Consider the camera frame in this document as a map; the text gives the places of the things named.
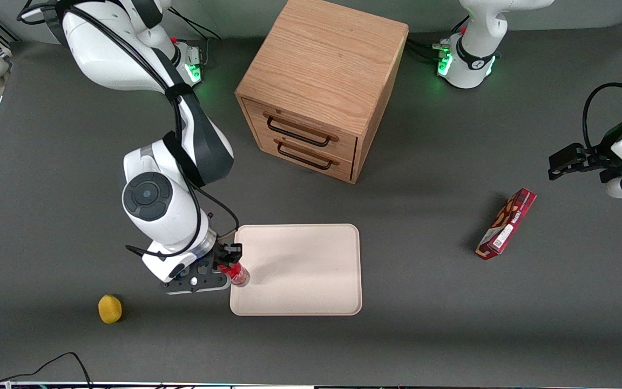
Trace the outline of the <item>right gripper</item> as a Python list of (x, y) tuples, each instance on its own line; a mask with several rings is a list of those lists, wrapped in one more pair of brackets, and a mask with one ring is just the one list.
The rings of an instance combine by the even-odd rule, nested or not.
[(168, 295), (210, 292), (231, 286), (230, 277), (220, 272), (217, 259), (220, 263), (238, 263), (243, 248), (239, 243), (228, 245), (216, 241), (207, 253), (192, 249), (173, 257), (144, 254), (141, 260)]

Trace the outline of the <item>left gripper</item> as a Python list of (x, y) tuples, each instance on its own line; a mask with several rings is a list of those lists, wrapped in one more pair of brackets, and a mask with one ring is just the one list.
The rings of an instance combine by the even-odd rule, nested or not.
[[(584, 171), (586, 160), (585, 148), (580, 143), (572, 143), (562, 148), (548, 158), (549, 180)], [(607, 194), (612, 198), (622, 199), (622, 159), (606, 147), (594, 147), (589, 160), (601, 170), (600, 181), (605, 185)]]

